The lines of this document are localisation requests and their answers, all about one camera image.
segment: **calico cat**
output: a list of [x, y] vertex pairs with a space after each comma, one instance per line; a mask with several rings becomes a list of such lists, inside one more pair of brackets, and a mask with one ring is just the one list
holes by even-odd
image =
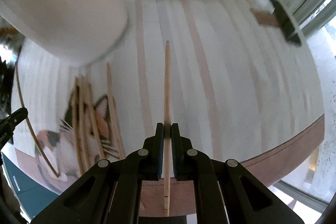
[[[116, 161], [119, 159], [119, 156], [117, 149], [111, 144], [113, 140], [108, 103], [107, 96], [104, 95], [98, 100], [94, 106], [94, 110], [105, 157], [110, 161]], [[62, 182], [68, 182], [68, 178], [70, 176], [76, 179], [80, 177], [75, 148], [75, 138], [72, 128], [72, 111], [70, 100], [65, 117], [60, 121], [59, 132], [42, 130], [36, 136], [48, 160], [55, 168], [56, 172], [60, 174], [58, 178], [55, 176], [35, 146], [35, 157], [43, 178], [46, 178], [46, 172], [49, 177]], [[88, 107], [86, 105], [84, 105], [84, 114], [85, 128], [87, 129], [89, 157], [91, 165], [94, 165], [100, 157], [98, 154], [98, 144], [92, 131]]]

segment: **wooden rod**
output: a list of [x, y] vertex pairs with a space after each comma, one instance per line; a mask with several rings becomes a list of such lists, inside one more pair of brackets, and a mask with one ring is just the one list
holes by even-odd
[[87, 82], [86, 94], [87, 94], [87, 102], [88, 102], [88, 106], [89, 106], [92, 130], [93, 130], [94, 137], [96, 138], [96, 141], [97, 141], [97, 144], [98, 144], [99, 157], [102, 160], [102, 159], [105, 159], [105, 154], [104, 154], [104, 151], [103, 151], [103, 147], [101, 146], [100, 135], [99, 135], [98, 125], [97, 125], [97, 120], [96, 120], [96, 115], [95, 115], [95, 109], [93, 107], [92, 87], [91, 87], [91, 84], [88, 81], [86, 81], [86, 82]]
[[110, 110], [110, 119], [111, 119], [111, 127], [112, 127], [112, 134], [114, 134], [117, 140], [117, 147], [120, 159], [123, 160], [126, 158], [124, 146], [122, 144], [122, 140], [120, 137], [120, 132], [117, 123], [117, 113], [113, 102], [113, 92], [112, 92], [112, 74], [111, 74], [111, 67], [110, 64], [106, 64], [107, 68], [107, 97], [109, 101], [109, 110]]
[[166, 42], [165, 49], [165, 87], [164, 87], [164, 210], [165, 216], [169, 216], [169, 204], [170, 204], [170, 166], [172, 161], [171, 155], [171, 138], [170, 138], [170, 126], [171, 126], [171, 81], [170, 81], [170, 49], [169, 41]]
[[78, 77], [75, 77], [75, 86], [73, 88], [73, 95], [71, 99], [72, 129], [73, 134], [75, 135], [75, 147], [76, 147], [77, 162], [79, 165], [79, 172], [81, 173], [81, 175], [83, 175], [84, 169], [79, 145], [77, 106], [78, 106]]
[[[16, 64], [16, 83], [17, 83], [17, 90], [19, 93], [19, 98], [20, 98], [20, 103], [21, 103], [21, 107], [25, 107], [24, 101], [23, 101], [23, 97], [22, 97], [22, 92], [21, 92], [21, 86], [20, 86], [20, 82], [19, 82], [19, 73], [18, 73], [18, 67]], [[42, 157], [44, 158], [44, 160], [46, 161], [47, 165], [50, 167], [50, 169], [52, 170], [52, 172], [54, 173], [54, 175], [58, 178], [59, 177], [59, 173], [56, 172], [55, 168], [52, 166], [52, 164], [50, 163], [50, 161], [48, 160], [46, 154], [44, 153], [39, 141], [36, 138], [35, 132], [33, 130], [33, 127], [30, 123], [29, 118], [26, 118], [26, 122], [27, 122], [27, 126], [29, 128], [29, 132], [30, 135], [32, 136], [34, 143], [37, 147], [37, 149], [39, 150], [40, 154], [42, 155]]]
[[84, 95], [85, 95], [85, 79], [82, 76], [79, 81], [79, 132], [81, 136], [81, 149], [84, 156], [84, 171], [88, 171], [91, 167], [89, 151], [87, 146], [87, 132], [85, 127], [85, 113], [84, 113]]

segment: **cat face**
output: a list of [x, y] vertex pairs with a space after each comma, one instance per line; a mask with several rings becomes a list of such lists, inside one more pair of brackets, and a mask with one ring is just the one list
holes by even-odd
[[[41, 156], [37, 147], [35, 147], [35, 156], [38, 169], [47, 187], [55, 192], [57, 192], [55, 190], [55, 187], [56, 189], [59, 189], [58, 186], [54, 185], [55, 181], [68, 182], [69, 177], [74, 177], [76, 179], [80, 177], [72, 125], [72, 111], [78, 112], [78, 108], [73, 110], [70, 100], [64, 119], [60, 120], [59, 132], [42, 130], [36, 135], [37, 140], [41, 145], [41, 148], [43, 149], [45, 154], [47, 154], [48, 160], [52, 163], [56, 171], [60, 174], [60, 177], [56, 178], [51, 169], [48, 167], [46, 161]], [[111, 147], [112, 135], [110, 126], [110, 113], [108, 98], [106, 95], [102, 96], [97, 101], [94, 106], [94, 112], [100, 140], [106, 158], [110, 159], [109, 153], [111, 153], [111, 150], [114, 149]], [[100, 159], [100, 157], [98, 155], [98, 144], [96, 139], [94, 138], [94, 133], [91, 127], [89, 108], [87, 105], [84, 105], [84, 119], [87, 128], [88, 148], [90, 152], [90, 158], [92, 159], [91, 163], [94, 164]]]
[[[95, 110], [95, 117], [97, 121], [98, 131], [101, 139], [110, 140], [110, 112], [109, 112], [109, 103], [107, 96], [102, 96], [97, 103], [94, 106]], [[66, 111], [66, 114], [64, 116], [64, 119], [60, 120], [59, 124], [59, 132], [53, 132], [50, 130], [42, 130], [40, 131], [36, 137], [42, 147], [48, 147], [51, 151], [57, 147], [57, 145], [60, 142], [60, 135], [61, 134], [71, 134], [73, 135], [73, 127], [72, 127], [72, 107], [71, 102], [68, 104], [68, 109]], [[94, 136], [91, 122], [90, 122], [90, 115], [88, 112], [88, 106], [84, 105], [84, 113], [85, 113], [85, 125], [86, 128], [88, 128], [88, 133], [91, 136]], [[70, 142], [74, 144], [73, 136], [69, 136]], [[40, 155], [40, 152], [38, 151], [37, 147], [35, 147], [35, 154]]]

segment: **cat whiskers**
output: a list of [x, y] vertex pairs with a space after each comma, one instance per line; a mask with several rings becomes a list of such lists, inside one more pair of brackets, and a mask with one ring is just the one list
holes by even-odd
[[68, 124], [65, 120], [62, 120], [60, 119], [61, 121], [61, 124], [59, 124], [59, 127], [60, 127], [60, 131], [63, 131], [63, 132], [73, 132], [73, 128], [70, 124]]
[[111, 151], [108, 151], [108, 150], [106, 150], [104, 148], [103, 148], [103, 151], [106, 152], [106, 153], [108, 153], [108, 154], [110, 154], [111, 156], [117, 158], [118, 160], [120, 160], [120, 157], [117, 154], [112, 153]]
[[112, 150], [112, 151], [115, 152], [115, 153], [118, 153], [118, 150], [112, 148], [112, 147], [109, 146], [109, 145], [101, 144], [101, 146], [102, 146], [103, 148], [105, 148], [105, 149], [109, 149], [109, 150]]

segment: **screw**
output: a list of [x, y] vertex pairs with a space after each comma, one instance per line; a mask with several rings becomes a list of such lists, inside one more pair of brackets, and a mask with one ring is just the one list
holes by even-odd
[[228, 166], [230, 167], [236, 167], [238, 165], [236, 160], [230, 159], [227, 161]]
[[196, 155], [197, 155], [197, 150], [195, 150], [195, 149], [189, 149], [189, 150], [187, 151], [187, 154], [188, 154], [189, 156], [196, 156]]
[[108, 160], [100, 160], [100, 161], [98, 161], [98, 166], [101, 167], [101, 168], [104, 168], [104, 167], [108, 166], [108, 164], [109, 164]]
[[138, 151], [138, 154], [139, 154], [140, 156], [146, 156], [146, 155], [148, 154], [148, 150], [147, 150], [147, 149], [140, 149], [140, 150]]

